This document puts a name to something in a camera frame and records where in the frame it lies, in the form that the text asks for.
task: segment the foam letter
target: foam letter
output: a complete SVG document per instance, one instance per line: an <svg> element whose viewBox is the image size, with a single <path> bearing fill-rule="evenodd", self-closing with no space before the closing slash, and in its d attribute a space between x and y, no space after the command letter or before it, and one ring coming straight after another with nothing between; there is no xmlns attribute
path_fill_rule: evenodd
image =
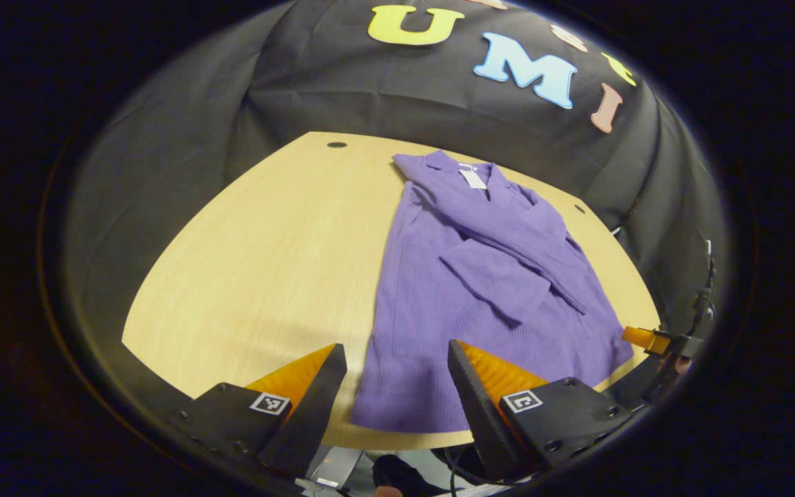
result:
<svg viewBox="0 0 795 497"><path fill-rule="evenodd" d="M415 12L411 6L378 6L373 7L373 20L366 31L373 40L401 45L433 45L450 37L456 19L463 19L464 14L446 9L428 9L433 16L431 26L425 31L404 31L401 24L404 17Z"/></svg>
<svg viewBox="0 0 795 497"><path fill-rule="evenodd" d="M581 41L581 38L578 38L571 32L566 31L564 28L554 24L551 25L551 31L554 32L555 37L561 38L561 40L566 41L571 46L583 51L584 53L587 53L587 47L585 46L585 43Z"/></svg>
<svg viewBox="0 0 795 497"><path fill-rule="evenodd" d="M591 114L591 122L604 133L612 133L612 117L616 116L618 105L621 105L622 97L612 87L603 83L603 99L600 101L600 109Z"/></svg>
<svg viewBox="0 0 795 497"><path fill-rule="evenodd" d="M621 76L625 81L631 83L631 85L637 86L637 82L631 79L631 76L633 75L631 74L630 70L627 70L627 67L622 66L618 60L612 59L612 57L606 55L603 52L600 52L600 54L602 54L603 57L606 57L606 60L609 61L609 65L612 66L612 70L615 70L616 75Z"/></svg>
<svg viewBox="0 0 795 497"><path fill-rule="evenodd" d="M572 108L569 84L572 75L578 71L575 66L553 55L533 62L520 43L512 38L494 32L484 32L483 37L489 40L489 51L483 64L474 67L477 75L496 81L508 81L508 73L504 70L507 64L518 87L526 88L536 79L542 78L542 82L533 87L536 94L564 109Z"/></svg>

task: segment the black bracket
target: black bracket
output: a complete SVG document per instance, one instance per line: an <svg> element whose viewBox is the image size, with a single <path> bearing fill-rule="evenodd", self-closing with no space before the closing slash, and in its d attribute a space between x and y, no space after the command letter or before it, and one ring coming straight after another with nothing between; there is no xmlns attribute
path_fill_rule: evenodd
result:
<svg viewBox="0 0 795 497"><path fill-rule="evenodd" d="M321 446L346 370L344 347L335 344L295 409L287 397L220 383L174 413L171 422L238 465L303 478Z"/></svg>
<svg viewBox="0 0 795 497"><path fill-rule="evenodd" d="M524 451L502 421L499 410L489 399L460 343L450 341L447 367L462 402L464 415L474 437L474 447L492 479L521 476Z"/></svg>
<svg viewBox="0 0 795 497"><path fill-rule="evenodd" d="M576 378L512 393L499 407L546 469L582 454L633 416Z"/></svg>

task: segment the purple cardigan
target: purple cardigan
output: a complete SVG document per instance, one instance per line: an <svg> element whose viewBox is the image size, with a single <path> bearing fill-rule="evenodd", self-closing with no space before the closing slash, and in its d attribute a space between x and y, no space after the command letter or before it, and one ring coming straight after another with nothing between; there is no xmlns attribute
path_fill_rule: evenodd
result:
<svg viewBox="0 0 795 497"><path fill-rule="evenodd" d="M545 380L594 386L631 358L622 327L562 217L495 164L395 155L407 179L385 248L351 422L468 429L447 371L459 339ZM487 189L470 188L472 170Z"/></svg>

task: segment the clothing tag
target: clothing tag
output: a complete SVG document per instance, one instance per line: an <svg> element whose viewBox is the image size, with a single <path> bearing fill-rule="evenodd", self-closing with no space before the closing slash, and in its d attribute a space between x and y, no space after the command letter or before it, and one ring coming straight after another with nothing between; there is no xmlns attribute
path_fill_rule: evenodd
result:
<svg viewBox="0 0 795 497"><path fill-rule="evenodd" d="M470 186L471 188L476 188L478 190L487 189L487 185L484 182L482 182L482 180L480 180L480 176L477 176L477 174L472 173L470 170L464 170L464 169L460 169L458 170L458 172L462 173L462 176L464 176L464 180L468 182L468 186Z"/></svg>
<svg viewBox="0 0 795 497"><path fill-rule="evenodd" d="M325 478L318 478L318 479L316 479L316 481L317 481L319 484L321 484L321 485L327 485L327 487L333 487L333 488L336 488L336 487L339 487L339 486L340 486L340 484L338 484L337 482L335 482L335 481L330 481L330 480L328 480L328 479L325 479Z"/></svg>

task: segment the light wood tabletop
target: light wood tabletop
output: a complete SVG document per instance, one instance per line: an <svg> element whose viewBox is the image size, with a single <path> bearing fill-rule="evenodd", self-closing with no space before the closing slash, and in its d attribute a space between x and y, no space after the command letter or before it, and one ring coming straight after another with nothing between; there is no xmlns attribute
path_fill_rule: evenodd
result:
<svg viewBox="0 0 795 497"><path fill-rule="evenodd" d="M340 142L341 148L328 144ZM348 372L323 443L374 450L445 447L470 431L395 433L350 424L373 329L385 240L404 180L392 155L435 151L372 136L307 133L225 188L168 245L135 296L123 342L193 398L342 343ZM452 153L468 163L489 162ZM657 327L649 291L584 202L499 164L554 205L593 265L622 325ZM646 358L634 357L602 390Z"/></svg>

